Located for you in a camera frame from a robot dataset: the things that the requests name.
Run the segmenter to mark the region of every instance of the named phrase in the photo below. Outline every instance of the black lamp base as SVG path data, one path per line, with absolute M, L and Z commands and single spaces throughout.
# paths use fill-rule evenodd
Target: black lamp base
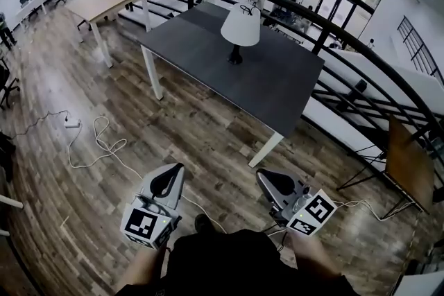
M 235 44 L 233 51 L 231 52 L 230 56 L 227 58 L 227 61 L 231 64 L 241 64 L 242 63 L 242 56 L 239 53 L 239 45 Z

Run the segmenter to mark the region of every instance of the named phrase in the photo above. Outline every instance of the white table leg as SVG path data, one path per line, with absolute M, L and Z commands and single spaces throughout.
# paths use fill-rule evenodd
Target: white table leg
M 150 76 L 151 85 L 153 86 L 155 97 L 161 100 L 164 96 L 162 94 L 162 87 L 159 84 L 159 78 L 157 76 L 157 71 L 155 70 L 153 54 L 146 47 L 141 46 L 142 53 L 144 54 L 145 65 L 148 69 L 148 75 Z
M 284 138 L 280 133 L 275 132 L 273 136 L 264 144 L 259 152 L 253 157 L 253 159 L 248 163 L 251 168 L 254 168 L 257 163 L 263 160 L 267 154 L 269 154 L 274 147 L 277 146 L 279 142 Z
M 11 206 L 17 207 L 19 209 L 23 209 L 23 204 L 20 201 L 7 198 L 6 196 L 3 195 L 0 195 L 0 202 L 4 204 L 10 204 Z
M 148 2 L 146 0 L 142 0 L 142 8 L 144 11 L 144 17 L 145 17 L 145 29 L 146 32 L 149 32 L 151 28 L 151 21 L 150 21 L 150 13 L 148 11 Z
M 108 52 L 108 48 L 106 46 L 105 41 L 103 41 L 99 28 L 97 27 L 97 24 L 95 22 L 91 23 L 92 32 L 94 33 L 94 37 L 96 38 L 97 44 L 99 45 L 99 48 L 102 52 L 103 57 L 105 58 L 105 63 L 108 66 L 108 68 L 112 67 L 111 57 L 110 53 Z
M 66 10 L 66 12 L 67 12 L 67 16 L 68 16 L 72 26 L 74 27 L 74 32 L 75 32 L 75 36 L 77 37 L 77 40 L 80 43 L 83 42 L 82 34 L 80 33 L 80 31 L 79 31 L 79 29 L 77 27 L 76 20 L 74 20 L 74 16 L 72 15 L 72 12 L 70 12 L 69 10 Z

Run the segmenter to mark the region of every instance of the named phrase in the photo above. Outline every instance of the dark gray tabletop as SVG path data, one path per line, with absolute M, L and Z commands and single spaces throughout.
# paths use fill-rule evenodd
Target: dark gray tabletop
M 221 35 L 228 10 L 202 3 L 139 38 L 141 45 L 288 137 L 324 61 L 261 26 L 260 41 L 241 47 L 244 62 L 227 61 L 233 44 Z

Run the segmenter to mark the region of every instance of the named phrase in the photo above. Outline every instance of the black shirt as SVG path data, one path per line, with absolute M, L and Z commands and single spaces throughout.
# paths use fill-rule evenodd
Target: black shirt
M 194 234 L 179 238 L 166 276 L 127 285 L 117 296 L 168 295 L 357 295 L 345 277 L 313 279 L 280 260 L 264 233 Z

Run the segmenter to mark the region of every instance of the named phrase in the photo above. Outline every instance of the table lamp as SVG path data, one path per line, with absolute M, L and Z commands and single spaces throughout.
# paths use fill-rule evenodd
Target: table lamp
M 221 34 L 234 44 L 228 62 L 241 64 L 240 46 L 254 46 L 259 42 L 261 12 L 251 4 L 236 3 L 222 25 Z

